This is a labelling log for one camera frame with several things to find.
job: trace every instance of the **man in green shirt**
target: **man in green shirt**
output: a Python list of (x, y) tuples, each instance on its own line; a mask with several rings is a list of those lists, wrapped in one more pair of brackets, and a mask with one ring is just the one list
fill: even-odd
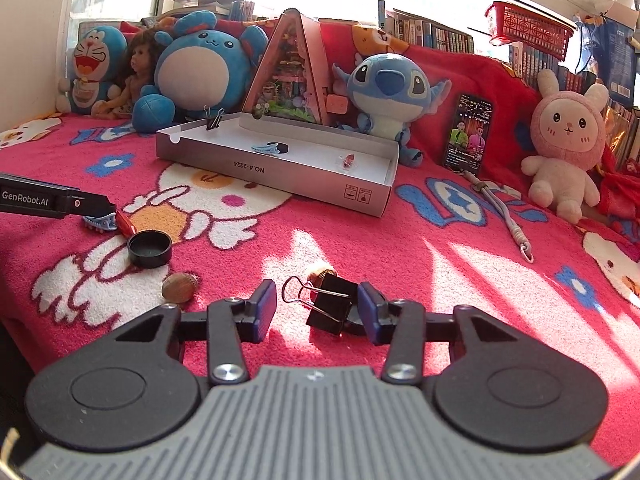
[(449, 144), (453, 144), (456, 147), (461, 146), (462, 148), (466, 148), (468, 142), (469, 138), (466, 136), (465, 123), (459, 122), (458, 127), (451, 131)]

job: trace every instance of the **red plastic basket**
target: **red plastic basket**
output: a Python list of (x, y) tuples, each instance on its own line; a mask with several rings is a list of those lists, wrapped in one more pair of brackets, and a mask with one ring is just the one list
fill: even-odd
[(492, 45), (522, 41), (564, 61), (574, 34), (568, 25), (506, 2), (494, 2), (484, 15), (489, 19)]

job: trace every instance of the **marill plush toy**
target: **marill plush toy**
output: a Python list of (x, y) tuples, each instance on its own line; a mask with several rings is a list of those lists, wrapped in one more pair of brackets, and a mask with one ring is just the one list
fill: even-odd
[(133, 127), (153, 133), (170, 126), (176, 108), (192, 120), (237, 105), (247, 91), (267, 46), (267, 35), (255, 25), (240, 38), (214, 30), (217, 18), (209, 10), (196, 10), (177, 20), (171, 37), (156, 32), (166, 49), (158, 59), (155, 85), (143, 87), (133, 108)]
[(422, 69), (398, 54), (367, 57), (351, 74), (335, 64), (333, 69), (345, 83), (351, 102), (363, 112), (358, 115), (356, 131), (396, 140), (400, 164), (420, 166), (422, 152), (406, 146), (409, 125), (424, 114), (436, 113), (451, 90), (451, 81), (441, 81), (432, 88)]
[(582, 218), (582, 202), (596, 206), (600, 193), (587, 175), (602, 158), (605, 128), (601, 110), (606, 86), (595, 84), (585, 95), (561, 92), (556, 74), (538, 73), (542, 101), (533, 112), (531, 140), (539, 155), (522, 161), (522, 173), (533, 176), (529, 198), (540, 207), (555, 206), (572, 224)]
[(56, 110), (89, 115), (98, 101), (116, 98), (122, 90), (113, 84), (120, 61), (127, 49), (127, 40), (115, 27), (101, 25), (90, 30), (79, 41), (73, 53), (73, 81), (63, 78), (58, 83)]

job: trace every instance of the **pink bunny plush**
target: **pink bunny plush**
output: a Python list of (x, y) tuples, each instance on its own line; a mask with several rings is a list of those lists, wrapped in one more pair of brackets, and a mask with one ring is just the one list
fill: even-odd
[(602, 158), (606, 86), (595, 84), (585, 95), (561, 92), (556, 74), (538, 73), (542, 101), (531, 119), (531, 140), (539, 155), (522, 161), (522, 173), (533, 177), (529, 198), (540, 207), (555, 207), (572, 224), (582, 218), (582, 202), (596, 206), (600, 193), (587, 175)]

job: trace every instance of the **stitch's nose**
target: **stitch's nose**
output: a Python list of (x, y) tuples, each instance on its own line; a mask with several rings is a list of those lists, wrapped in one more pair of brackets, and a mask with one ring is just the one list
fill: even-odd
[(384, 95), (396, 95), (404, 88), (404, 75), (396, 70), (378, 70), (376, 85)]

